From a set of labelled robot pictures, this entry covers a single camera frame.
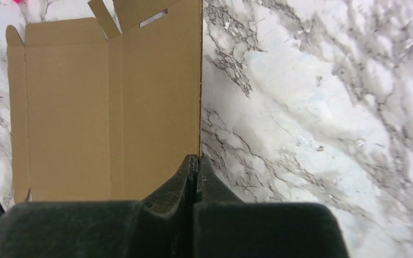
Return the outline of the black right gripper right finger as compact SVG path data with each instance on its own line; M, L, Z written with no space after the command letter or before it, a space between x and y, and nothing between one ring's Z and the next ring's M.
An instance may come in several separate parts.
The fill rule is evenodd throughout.
M348 257L332 212L318 203L247 203L199 160L194 257Z

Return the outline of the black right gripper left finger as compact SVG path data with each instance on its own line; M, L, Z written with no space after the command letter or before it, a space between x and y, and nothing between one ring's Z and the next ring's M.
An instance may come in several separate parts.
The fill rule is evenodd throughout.
M0 217L0 257L192 257L198 157L143 200L29 202Z

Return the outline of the brown cardboard box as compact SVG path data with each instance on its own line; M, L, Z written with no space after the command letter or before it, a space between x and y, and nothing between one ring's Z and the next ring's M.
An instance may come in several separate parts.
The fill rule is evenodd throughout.
M201 1L6 28L16 203L143 199L198 154Z

